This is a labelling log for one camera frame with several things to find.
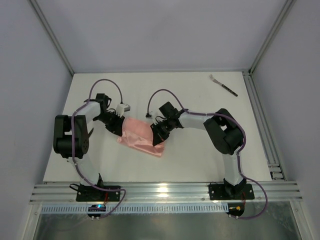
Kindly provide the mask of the pink satin napkin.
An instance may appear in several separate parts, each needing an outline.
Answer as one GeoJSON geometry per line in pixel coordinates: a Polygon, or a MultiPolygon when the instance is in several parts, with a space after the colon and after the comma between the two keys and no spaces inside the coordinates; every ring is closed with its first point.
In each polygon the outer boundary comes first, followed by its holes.
{"type": "Polygon", "coordinates": [[[122,136],[117,142],[131,149],[160,158],[165,150],[163,143],[153,146],[151,126],[142,120],[128,117],[122,125],[122,136]]]}

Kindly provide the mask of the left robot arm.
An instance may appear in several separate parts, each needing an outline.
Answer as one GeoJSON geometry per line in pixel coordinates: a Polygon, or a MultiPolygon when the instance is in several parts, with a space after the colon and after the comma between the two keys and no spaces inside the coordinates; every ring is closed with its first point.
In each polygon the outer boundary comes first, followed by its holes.
{"type": "Polygon", "coordinates": [[[121,137],[128,104],[120,102],[115,109],[110,108],[112,99],[104,93],[87,99],[72,115],[57,115],[54,119],[53,150],[67,159],[80,177],[82,186],[103,189],[101,174],[95,169],[88,155],[90,136],[88,124],[99,121],[112,134],[121,137]]]}

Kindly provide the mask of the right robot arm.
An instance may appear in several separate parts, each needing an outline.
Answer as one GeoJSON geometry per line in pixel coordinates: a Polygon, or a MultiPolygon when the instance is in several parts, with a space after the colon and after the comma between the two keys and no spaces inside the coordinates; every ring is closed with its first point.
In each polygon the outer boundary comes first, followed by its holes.
{"type": "Polygon", "coordinates": [[[240,152],[246,143],[242,127],[225,108],[214,113],[177,110],[170,102],[159,108],[162,120],[151,124],[152,145],[157,146],[167,140],[174,129],[197,129],[206,131],[215,149],[222,154],[224,179],[222,193],[228,199],[243,194],[247,183],[241,171],[240,152]]]}

